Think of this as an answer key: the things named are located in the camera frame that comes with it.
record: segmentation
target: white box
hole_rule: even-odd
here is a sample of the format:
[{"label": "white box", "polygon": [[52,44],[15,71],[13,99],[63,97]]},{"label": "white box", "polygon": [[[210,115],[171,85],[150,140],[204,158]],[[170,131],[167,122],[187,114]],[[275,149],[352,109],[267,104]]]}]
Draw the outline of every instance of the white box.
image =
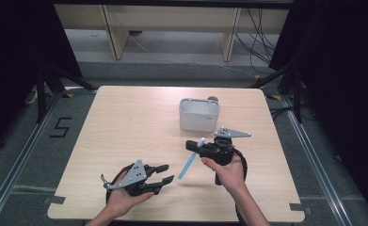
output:
[{"label": "white box", "polygon": [[180,101],[180,127],[183,130],[214,132],[218,115],[217,101],[192,98]]}]

